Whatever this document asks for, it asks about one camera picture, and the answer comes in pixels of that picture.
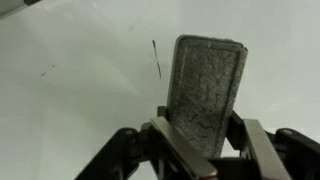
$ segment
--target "white table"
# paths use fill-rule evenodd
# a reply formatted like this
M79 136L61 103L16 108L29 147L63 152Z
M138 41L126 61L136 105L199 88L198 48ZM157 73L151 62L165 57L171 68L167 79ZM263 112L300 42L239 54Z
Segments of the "white table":
M73 179L117 129L154 117L181 34L245 44L235 110L319 142L319 5L45 0L2 19L0 179ZM143 165L132 179L154 178Z

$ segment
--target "metal plate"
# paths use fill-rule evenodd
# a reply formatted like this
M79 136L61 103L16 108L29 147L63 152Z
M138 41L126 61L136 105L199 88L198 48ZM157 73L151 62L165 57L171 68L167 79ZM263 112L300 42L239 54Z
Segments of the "metal plate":
M151 124L165 138L167 144L177 153L185 165L193 172L196 177L212 177L216 176L217 169L203 158L189 143L181 136L181 134L173 128L165 118L156 117L151 120Z
M262 180L291 180L273 148L266 132L257 120L244 120L252 158L257 162Z

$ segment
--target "black mark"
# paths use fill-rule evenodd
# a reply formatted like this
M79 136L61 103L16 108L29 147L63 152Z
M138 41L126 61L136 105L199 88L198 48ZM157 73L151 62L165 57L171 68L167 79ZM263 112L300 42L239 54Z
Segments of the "black mark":
M157 61L158 70L159 70L159 76L160 76L160 80L161 80L161 68L160 68L160 64L159 64L159 61L158 61L156 42L154 40L152 40L152 44L153 44L154 55L156 56L156 61Z
M133 25L130 26L129 32L133 30Z
M158 61L158 54L157 54L156 42L155 42L154 40L152 40L152 44L153 44L154 54L155 54L156 59L157 59L157 61Z

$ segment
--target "black line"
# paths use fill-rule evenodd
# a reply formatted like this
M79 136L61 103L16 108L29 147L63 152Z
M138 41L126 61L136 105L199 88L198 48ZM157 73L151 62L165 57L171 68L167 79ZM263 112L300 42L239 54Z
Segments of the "black line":
M160 80L161 80L161 68L160 68L160 64L159 64L159 61L158 61L158 54L157 54L156 42L155 42L154 40L152 40L152 44L153 44L154 55L156 56L156 61L157 61L158 70L159 70L159 76L160 76Z
M158 54L157 54L157 46L156 46L156 42L154 40L152 40L152 44L153 44L153 48L154 48L154 54L156 55L156 59L158 60Z
M160 76L160 80L161 80L161 69L160 69L160 64L158 61L157 61L157 64L158 64L159 76Z

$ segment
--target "black plastic part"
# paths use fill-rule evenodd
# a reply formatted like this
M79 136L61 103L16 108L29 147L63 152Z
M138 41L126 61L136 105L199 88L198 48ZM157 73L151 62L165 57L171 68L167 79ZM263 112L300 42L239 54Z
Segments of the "black plastic part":
M138 164L128 161L127 151L137 134L137 130L132 128L118 130L76 180L124 180L130 177L138 168Z
M320 179L319 143L293 129L285 128L277 130L274 144L293 179Z
M167 107L166 106L158 106L157 116L167 118Z
M184 163L180 161L177 154L168 146L164 141L161 134L154 128L149 129L150 142L149 147L152 147L152 154L150 157L150 163L157 176L157 179L161 180L193 180L192 174L184 166Z
M154 149L156 140L152 138L151 129L142 129L137 135L135 142L128 150L128 159L133 164L154 159L157 153Z
M209 160L218 170L219 180L260 180L254 161L243 158L219 158Z
M24 0L24 3L28 6L31 6L32 4L35 4L41 0Z
M243 120L234 111L229 119L226 137L234 150L242 150L245 142L244 124Z

